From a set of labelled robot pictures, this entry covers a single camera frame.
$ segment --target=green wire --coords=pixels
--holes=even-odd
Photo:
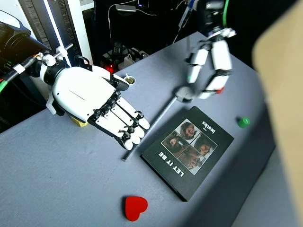
[[[227,14],[228,2],[229,2],[229,0],[226,0],[225,6],[224,6],[224,11],[223,11],[223,26],[224,27],[227,27],[226,14]]]
[[[8,83],[5,81],[5,80],[3,80],[1,83],[0,83],[0,93],[1,93],[1,91],[4,89],[4,87],[7,85]]]

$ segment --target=heart-shaped object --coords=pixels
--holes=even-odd
[[[129,196],[125,201],[125,214],[128,220],[138,220],[140,213],[147,210],[147,200],[140,196]]]

